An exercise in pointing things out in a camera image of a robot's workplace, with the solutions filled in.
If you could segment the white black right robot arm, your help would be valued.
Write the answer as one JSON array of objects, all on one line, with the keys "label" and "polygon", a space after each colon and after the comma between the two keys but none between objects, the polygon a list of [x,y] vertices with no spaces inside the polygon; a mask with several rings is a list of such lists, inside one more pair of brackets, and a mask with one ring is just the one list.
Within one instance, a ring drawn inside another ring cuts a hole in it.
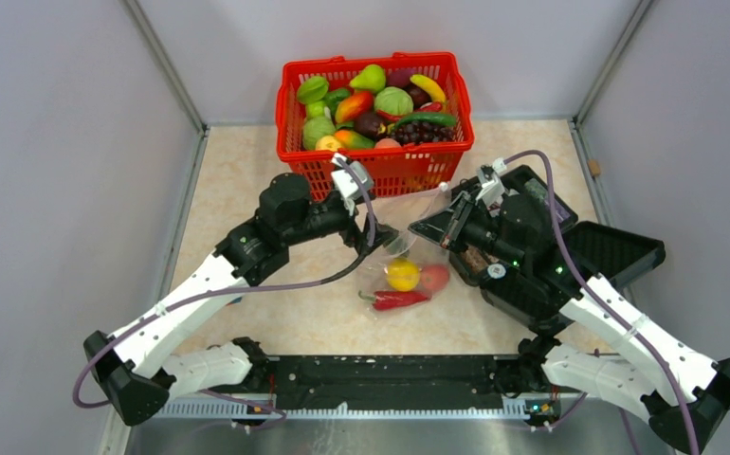
[{"label": "white black right robot arm", "polygon": [[577,222],[553,194],[467,192],[415,221],[415,235],[488,258],[485,299],[525,324],[521,383],[586,392],[645,421],[666,444],[702,453],[730,410],[730,358],[701,354],[636,308],[621,287],[665,256],[662,242]]}]

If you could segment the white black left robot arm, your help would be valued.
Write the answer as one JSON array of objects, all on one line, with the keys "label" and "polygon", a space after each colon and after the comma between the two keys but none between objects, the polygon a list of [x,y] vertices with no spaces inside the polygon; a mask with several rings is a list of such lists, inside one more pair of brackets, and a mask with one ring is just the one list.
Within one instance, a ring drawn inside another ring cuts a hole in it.
[{"label": "white black left robot arm", "polygon": [[[260,193],[254,215],[233,228],[175,290],[135,321],[110,334],[97,331],[84,341],[84,370],[123,424],[140,425],[186,394],[225,385],[249,392],[263,386],[267,367],[247,341],[193,355],[175,355],[174,350],[219,310],[249,293],[311,288],[345,277],[395,233],[378,223],[374,181],[362,167],[354,163],[334,170],[332,183],[332,191],[316,201],[304,176],[273,177]],[[290,247],[332,234],[356,251],[351,264],[313,282],[264,284],[288,264]]]}]

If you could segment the red apple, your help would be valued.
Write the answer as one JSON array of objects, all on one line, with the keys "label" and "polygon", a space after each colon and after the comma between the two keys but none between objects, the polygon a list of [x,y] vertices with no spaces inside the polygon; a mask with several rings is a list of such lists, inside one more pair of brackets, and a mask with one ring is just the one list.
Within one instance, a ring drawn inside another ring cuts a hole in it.
[{"label": "red apple", "polygon": [[428,264],[420,272],[419,286],[422,291],[434,295],[444,290],[450,280],[448,266],[445,264]]}]

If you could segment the yellow apple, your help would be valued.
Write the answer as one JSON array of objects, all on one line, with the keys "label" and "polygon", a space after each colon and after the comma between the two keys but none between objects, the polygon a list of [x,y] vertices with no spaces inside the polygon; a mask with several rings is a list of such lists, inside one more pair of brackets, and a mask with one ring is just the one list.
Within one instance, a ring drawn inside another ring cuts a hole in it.
[{"label": "yellow apple", "polygon": [[412,291],[419,284],[420,279],[419,266],[406,258],[395,258],[385,267],[385,280],[395,291]]}]

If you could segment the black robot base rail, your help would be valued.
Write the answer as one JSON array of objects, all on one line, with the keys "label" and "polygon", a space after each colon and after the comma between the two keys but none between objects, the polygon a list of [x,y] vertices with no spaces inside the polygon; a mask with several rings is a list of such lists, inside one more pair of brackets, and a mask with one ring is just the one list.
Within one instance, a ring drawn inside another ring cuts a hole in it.
[{"label": "black robot base rail", "polygon": [[291,416],[471,416],[484,411],[536,426],[567,410],[562,389],[515,355],[282,355],[255,361],[238,385],[214,391]]}]

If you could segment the small dark green cucumber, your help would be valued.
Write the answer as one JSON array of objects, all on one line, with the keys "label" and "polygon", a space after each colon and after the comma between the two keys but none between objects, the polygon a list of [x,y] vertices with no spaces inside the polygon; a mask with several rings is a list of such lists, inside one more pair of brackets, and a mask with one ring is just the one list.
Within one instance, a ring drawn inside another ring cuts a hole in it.
[{"label": "small dark green cucumber", "polygon": [[384,245],[385,252],[391,257],[407,257],[410,251],[409,243],[403,238],[396,238]]}]

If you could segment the clear zip top bag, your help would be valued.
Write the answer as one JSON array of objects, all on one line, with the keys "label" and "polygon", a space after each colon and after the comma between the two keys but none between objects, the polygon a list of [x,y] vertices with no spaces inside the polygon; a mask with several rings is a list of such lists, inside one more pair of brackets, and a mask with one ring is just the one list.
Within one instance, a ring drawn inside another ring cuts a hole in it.
[{"label": "clear zip top bag", "polygon": [[[420,270],[428,264],[445,264],[448,266],[450,274],[448,264],[449,253],[438,245],[424,240],[408,230],[410,223],[425,218],[438,209],[445,208],[449,202],[449,197],[450,185],[444,182],[431,190],[387,197],[374,203],[377,221],[396,228],[398,230],[398,238],[403,238],[409,243],[410,251],[407,257],[391,257],[385,252],[384,247],[378,248],[362,263],[356,272],[357,294],[359,292],[373,293],[374,291],[393,290],[385,280],[385,267],[395,258],[406,258],[416,263]],[[412,291],[423,293],[429,296],[430,300],[410,307],[384,312],[375,311],[367,301],[363,299],[361,301],[373,315],[385,317],[387,315],[407,312],[413,307],[429,303],[444,290],[437,294],[429,295],[422,291],[418,284]]]}]

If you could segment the red chili pepper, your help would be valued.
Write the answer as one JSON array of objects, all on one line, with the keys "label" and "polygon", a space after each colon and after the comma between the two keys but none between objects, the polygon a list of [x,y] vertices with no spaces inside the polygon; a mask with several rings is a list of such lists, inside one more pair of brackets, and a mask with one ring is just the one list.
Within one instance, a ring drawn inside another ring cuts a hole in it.
[{"label": "red chili pepper", "polygon": [[430,300],[429,296],[417,291],[382,290],[373,293],[359,292],[358,296],[378,312],[410,307]]}]

